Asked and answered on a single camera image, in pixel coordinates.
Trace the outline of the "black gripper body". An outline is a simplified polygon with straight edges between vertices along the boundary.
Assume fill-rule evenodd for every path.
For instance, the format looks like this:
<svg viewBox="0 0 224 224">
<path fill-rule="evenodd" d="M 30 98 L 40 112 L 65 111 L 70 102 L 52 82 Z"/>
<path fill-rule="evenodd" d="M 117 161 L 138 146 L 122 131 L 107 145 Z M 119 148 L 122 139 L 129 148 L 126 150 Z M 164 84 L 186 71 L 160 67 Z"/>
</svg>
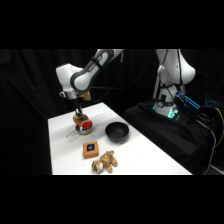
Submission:
<svg viewBox="0 0 224 224">
<path fill-rule="evenodd" d="M 81 110 L 82 108 L 85 108 L 87 106 L 87 102 L 83 98 L 77 98 L 74 100 L 75 102 L 75 108 L 77 110 Z"/>
</svg>

